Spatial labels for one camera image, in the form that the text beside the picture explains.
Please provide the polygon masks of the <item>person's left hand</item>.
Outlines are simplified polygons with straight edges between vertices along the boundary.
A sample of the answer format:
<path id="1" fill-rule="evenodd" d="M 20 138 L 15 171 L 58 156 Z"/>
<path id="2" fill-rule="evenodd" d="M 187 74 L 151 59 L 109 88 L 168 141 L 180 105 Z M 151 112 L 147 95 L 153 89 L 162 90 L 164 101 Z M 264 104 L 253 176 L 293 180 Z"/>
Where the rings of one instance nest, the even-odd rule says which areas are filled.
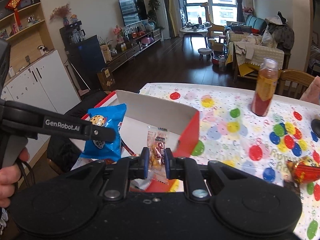
<path id="1" fill-rule="evenodd" d="M 0 171 L 0 206 L 7 208 L 10 197 L 15 192 L 15 183 L 19 181 L 21 171 L 17 164 L 1 168 Z"/>

